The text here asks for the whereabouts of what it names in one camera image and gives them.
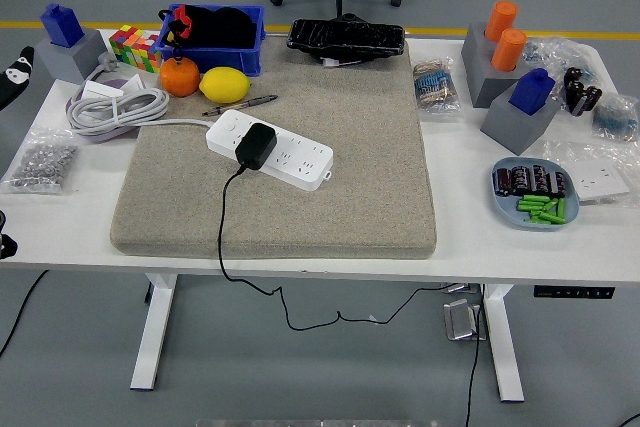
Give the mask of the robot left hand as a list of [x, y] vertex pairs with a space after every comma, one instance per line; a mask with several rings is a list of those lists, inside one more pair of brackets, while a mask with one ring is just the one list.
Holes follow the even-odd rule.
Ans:
[[33, 70], [34, 48], [26, 46], [20, 56], [1, 71], [1, 109], [4, 110], [28, 87]]

